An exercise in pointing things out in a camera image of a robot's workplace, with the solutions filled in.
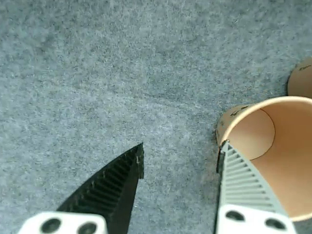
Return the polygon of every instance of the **cup bottom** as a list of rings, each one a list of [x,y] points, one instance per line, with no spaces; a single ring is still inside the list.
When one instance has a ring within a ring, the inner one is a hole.
[[[264,155],[272,146],[274,124],[263,110],[257,110],[243,118],[229,134],[231,145],[249,160]]]

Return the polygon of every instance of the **ribbed gripper pad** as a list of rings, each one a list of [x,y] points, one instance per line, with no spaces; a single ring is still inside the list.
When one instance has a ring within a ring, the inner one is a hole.
[[[287,216],[260,172],[228,141],[223,144],[220,155],[223,165],[219,206],[233,204]]]
[[[110,234],[126,233],[128,227],[121,226],[130,221],[137,183],[144,176],[143,158],[142,143],[96,172],[57,211],[98,214],[105,218]]]

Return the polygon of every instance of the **paper cup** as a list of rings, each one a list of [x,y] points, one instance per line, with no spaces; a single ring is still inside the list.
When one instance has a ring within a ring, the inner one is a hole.
[[[305,59],[292,71],[287,90],[289,96],[312,98],[312,58]]]
[[[276,97],[229,109],[218,122],[270,184],[293,221],[312,217],[312,99]]]

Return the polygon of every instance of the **black ribbed surface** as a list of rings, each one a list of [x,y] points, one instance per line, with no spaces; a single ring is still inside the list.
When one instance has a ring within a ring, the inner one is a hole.
[[[123,153],[81,185],[57,211],[98,214],[109,234],[125,234],[137,182],[144,176],[143,143]]]

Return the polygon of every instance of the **gray carpet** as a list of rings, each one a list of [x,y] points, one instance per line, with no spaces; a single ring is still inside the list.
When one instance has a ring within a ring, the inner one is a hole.
[[[1,234],[142,141],[129,233],[211,234],[218,118],[312,54],[310,0],[0,3]]]

